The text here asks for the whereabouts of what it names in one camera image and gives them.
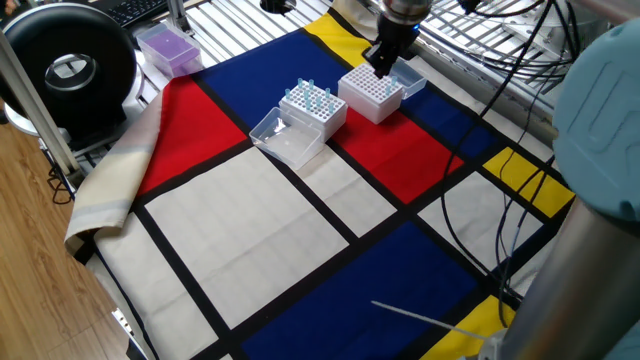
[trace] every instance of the purple plastic box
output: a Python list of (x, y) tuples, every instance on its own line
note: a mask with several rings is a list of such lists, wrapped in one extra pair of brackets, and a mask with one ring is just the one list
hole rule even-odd
[(170, 78), (203, 68), (198, 43), (172, 26), (154, 26), (138, 35), (138, 44), (145, 59)]

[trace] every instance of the clear plastic lid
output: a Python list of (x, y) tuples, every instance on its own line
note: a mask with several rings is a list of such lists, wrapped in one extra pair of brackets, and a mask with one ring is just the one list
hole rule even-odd
[(401, 58), (398, 58), (396, 63), (393, 64), (389, 76), (395, 76), (398, 79), (398, 84), (404, 88), (403, 100), (410, 98), (427, 85), (427, 79)]
[(320, 130), (277, 107), (269, 111), (249, 136), (256, 147), (294, 170), (300, 169), (324, 146)]

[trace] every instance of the wooden floor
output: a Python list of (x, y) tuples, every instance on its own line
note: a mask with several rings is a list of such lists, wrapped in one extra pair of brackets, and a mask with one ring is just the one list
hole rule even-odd
[(34, 137), (0, 126), (0, 360), (126, 359), (115, 305), (71, 258)]

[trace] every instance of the white tip rack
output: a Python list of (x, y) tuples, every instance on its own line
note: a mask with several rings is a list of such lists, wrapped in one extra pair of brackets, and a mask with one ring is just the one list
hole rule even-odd
[(402, 85), (385, 76), (378, 79), (373, 68), (363, 63), (338, 81), (338, 97), (355, 111), (379, 124), (400, 107)]

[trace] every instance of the red square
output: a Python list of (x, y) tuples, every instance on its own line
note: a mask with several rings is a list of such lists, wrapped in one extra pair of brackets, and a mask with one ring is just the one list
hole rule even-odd
[[(349, 109), (333, 139), (405, 204), (442, 180), (451, 156), (399, 111), (375, 125)], [(450, 173), (462, 164), (456, 157)]]
[(188, 76), (164, 88), (161, 116), (158, 141), (138, 194), (247, 138)]

